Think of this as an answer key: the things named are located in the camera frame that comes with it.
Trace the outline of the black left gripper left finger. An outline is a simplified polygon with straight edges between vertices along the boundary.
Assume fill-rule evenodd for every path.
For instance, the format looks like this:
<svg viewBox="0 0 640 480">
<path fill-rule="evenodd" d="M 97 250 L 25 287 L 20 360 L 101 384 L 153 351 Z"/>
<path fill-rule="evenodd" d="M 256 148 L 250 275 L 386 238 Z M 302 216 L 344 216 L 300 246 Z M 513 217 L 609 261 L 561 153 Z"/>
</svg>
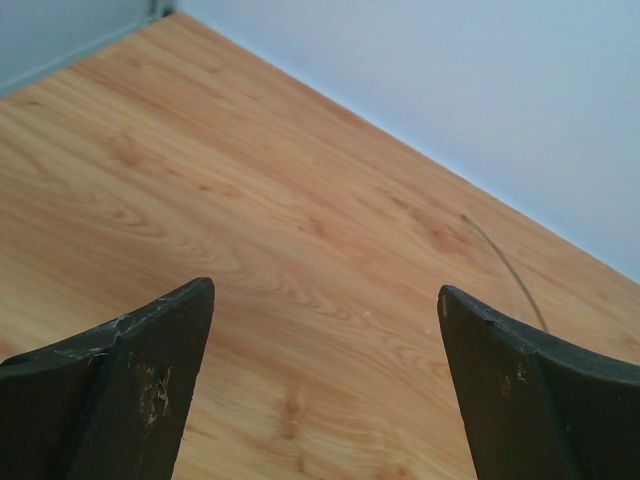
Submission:
<svg viewBox="0 0 640 480">
<path fill-rule="evenodd" d="M 214 312 L 196 278 L 1 364 L 4 479 L 169 479 Z"/>
</svg>

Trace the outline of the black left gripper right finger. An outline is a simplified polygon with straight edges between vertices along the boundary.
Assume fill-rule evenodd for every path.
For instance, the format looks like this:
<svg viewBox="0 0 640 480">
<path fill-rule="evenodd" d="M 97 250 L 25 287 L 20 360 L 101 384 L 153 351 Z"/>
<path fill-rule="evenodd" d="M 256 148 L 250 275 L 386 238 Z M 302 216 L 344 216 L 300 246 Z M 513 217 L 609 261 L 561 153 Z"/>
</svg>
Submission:
<svg viewBox="0 0 640 480">
<path fill-rule="evenodd" d="M 441 287 L 441 335 L 480 479 L 636 479 L 639 368 Z"/>
</svg>

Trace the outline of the black zip tie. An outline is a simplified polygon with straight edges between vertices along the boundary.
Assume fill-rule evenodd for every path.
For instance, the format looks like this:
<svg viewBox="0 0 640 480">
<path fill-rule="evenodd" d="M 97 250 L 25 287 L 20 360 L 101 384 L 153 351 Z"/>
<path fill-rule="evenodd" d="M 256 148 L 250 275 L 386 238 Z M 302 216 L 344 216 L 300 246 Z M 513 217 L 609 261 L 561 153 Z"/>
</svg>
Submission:
<svg viewBox="0 0 640 480">
<path fill-rule="evenodd" d="M 514 281 L 518 285 L 519 289 L 522 291 L 523 295 L 525 296 L 529 306 L 531 307 L 531 309 L 533 311 L 533 314 L 535 315 L 535 318 L 536 318 L 536 320 L 537 320 L 537 322 L 539 324 L 540 329 L 542 331 L 544 331 L 545 333 L 549 333 L 550 329 L 549 329 L 548 322 L 546 321 L 546 319 L 545 319 L 545 317 L 544 317 L 544 315 L 543 315 L 538 303 L 536 302 L 536 300 L 535 300 L 534 296 L 532 295 L 531 291 L 529 290 L 529 288 L 527 287 L 527 285 L 525 284 L 525 282 L 523 281 L 523 279 L 521 278 L 519 273 L 516 271 L 514 266 L 511 264 L 511 262 L 509 261 L 507 256 L 504 254 L 504 252 L 489 237 L 489 235 L 477 223 L 475 223 L 470 217 L 468 217 L 465 214 L 461 214 L 460 215 L 460 219 L 463 222 L 465 222 L 467 225 L 469 225 L 488 244 L 488 246 L 493 250 L 493 252 L 496 254 L 496 256 L 499 258 L 499 260 L 505 266 L 505 268 L 507 269 L 507 271 L 509 272 L 509 274 L 514 279 Z"/>
</svg>

